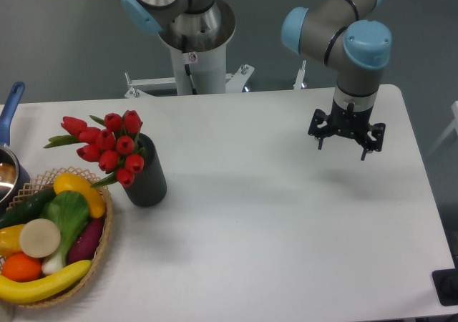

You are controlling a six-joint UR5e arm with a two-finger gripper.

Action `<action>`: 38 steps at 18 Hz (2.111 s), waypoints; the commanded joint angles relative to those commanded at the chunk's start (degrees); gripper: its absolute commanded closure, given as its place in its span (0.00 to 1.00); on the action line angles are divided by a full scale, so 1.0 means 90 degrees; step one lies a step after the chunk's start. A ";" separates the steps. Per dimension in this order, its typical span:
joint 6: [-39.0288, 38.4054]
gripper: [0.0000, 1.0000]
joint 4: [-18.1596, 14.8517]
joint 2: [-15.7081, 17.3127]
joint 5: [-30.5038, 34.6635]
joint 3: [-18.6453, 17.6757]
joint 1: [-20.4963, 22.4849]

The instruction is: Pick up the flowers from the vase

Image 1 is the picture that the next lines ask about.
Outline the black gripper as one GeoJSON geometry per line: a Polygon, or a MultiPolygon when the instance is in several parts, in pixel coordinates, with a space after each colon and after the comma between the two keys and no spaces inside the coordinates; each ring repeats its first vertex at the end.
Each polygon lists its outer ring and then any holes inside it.
{"type": "Polygon", "coordinates": [[[385,123],[370,125],[372,109],[356,112],[344,109],[333,101],[330,115],[321,109],[314,111],[308,135],[318,142],[319,150],[324,140],[334,135],[354,139],[363,148],[361,161],[364,161],[369,153],[382,151],[386,131],[385,123]]]}

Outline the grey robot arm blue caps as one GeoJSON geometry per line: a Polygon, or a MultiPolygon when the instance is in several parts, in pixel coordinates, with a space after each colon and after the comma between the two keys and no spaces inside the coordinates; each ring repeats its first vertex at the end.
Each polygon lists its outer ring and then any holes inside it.
{"type": "MultiPolygon", "coordinates": [[[[317,10],[297,7],[281,27],[281,42],[337,73],[331,111],[316,110],[308,129],[318,142],[337,135],[364,153],[378,152],[385,124],[369,119],[389,62],[391,32],[368,15],[382,0],[325,0],[317,10]]],[[[226,93],[226,46],[235,15],[223,0],[121,0],[132,23],[169,48],[177,93],[226,93]]]]}

